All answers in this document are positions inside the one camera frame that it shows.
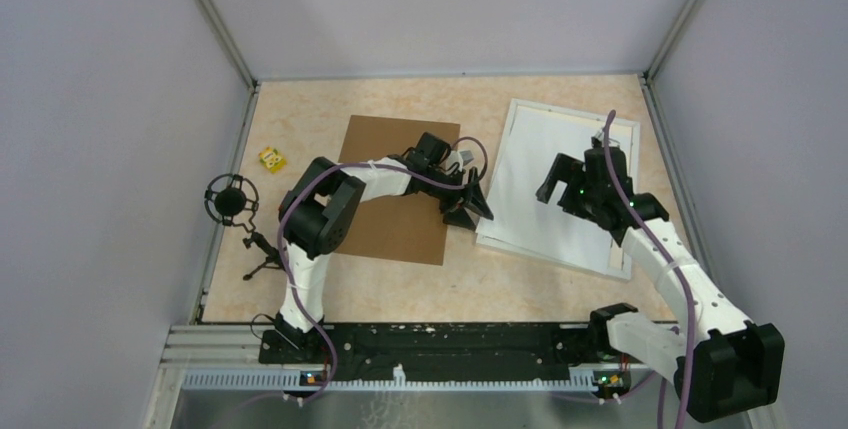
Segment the brown frame backing board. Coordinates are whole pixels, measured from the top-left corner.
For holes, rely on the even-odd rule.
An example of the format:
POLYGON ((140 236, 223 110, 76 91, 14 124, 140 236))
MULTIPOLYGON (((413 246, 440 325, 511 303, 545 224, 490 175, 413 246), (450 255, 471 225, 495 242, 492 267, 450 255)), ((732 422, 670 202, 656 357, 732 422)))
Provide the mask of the brown frame backing board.
MULTIPOLYGON (((339 161, 378 160, 401 154, 430 132, 451 143, 459 138, 460 125, 353 115, 348 122, 339 161)), ((447 226, 438 201, 418 193, 404 197, 381 197, 363 202, 337 252, 382 260, 442 265, 447 226)))

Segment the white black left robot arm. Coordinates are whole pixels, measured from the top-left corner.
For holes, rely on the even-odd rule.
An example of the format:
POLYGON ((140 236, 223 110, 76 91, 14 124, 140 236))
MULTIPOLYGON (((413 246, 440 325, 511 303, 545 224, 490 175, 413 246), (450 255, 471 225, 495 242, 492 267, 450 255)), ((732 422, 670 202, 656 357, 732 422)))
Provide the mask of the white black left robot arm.
POLYGON ((473 160, 472 152, 425 132, 401 154, 354 163, 311 161, 278 209, 287 287, 274 327, 292 359, 308 362, 319 353, 315 330, 324 317, 329 256, 344 242, 360 204, 422 193, 438 201, 448 226, 473 230, 477 218, 493 219, 481 189, 488 167, 473 160))

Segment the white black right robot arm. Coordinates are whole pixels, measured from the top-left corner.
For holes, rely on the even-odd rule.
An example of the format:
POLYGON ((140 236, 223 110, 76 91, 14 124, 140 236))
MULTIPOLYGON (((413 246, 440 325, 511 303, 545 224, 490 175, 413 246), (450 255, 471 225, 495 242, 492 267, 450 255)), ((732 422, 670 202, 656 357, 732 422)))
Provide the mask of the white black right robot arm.
POLYGON ((670 382, 700 423, 768 406, 778 398, 785 340, 736 307, 686 249, 670 216, 650 193, 635 193, 619 148, 592 140, 583 158, 555 156, 535 196, 607 231, 636 262, 675 315, 673 332, 628 303, 589 316, 586 346, 600 361, 631 356, 670 382))

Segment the landscape photo print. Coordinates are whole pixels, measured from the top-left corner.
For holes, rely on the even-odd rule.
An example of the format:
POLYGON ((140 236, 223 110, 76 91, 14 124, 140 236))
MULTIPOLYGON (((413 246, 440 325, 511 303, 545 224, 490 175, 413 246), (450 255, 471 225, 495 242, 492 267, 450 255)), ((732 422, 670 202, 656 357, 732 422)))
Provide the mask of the landscape photo print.
POLYGON ((565 184, 556 186, 547 203, 536 197, 556 156, 581 161, 603 125, 600 116, 518 105, 504 131, 506 139, 486 196, 494 219, 479 222, 478 240, 496 240, 513 252, 523 250, 555 263, 621 277, 622 252, 609 233, 557 205, 565 184))

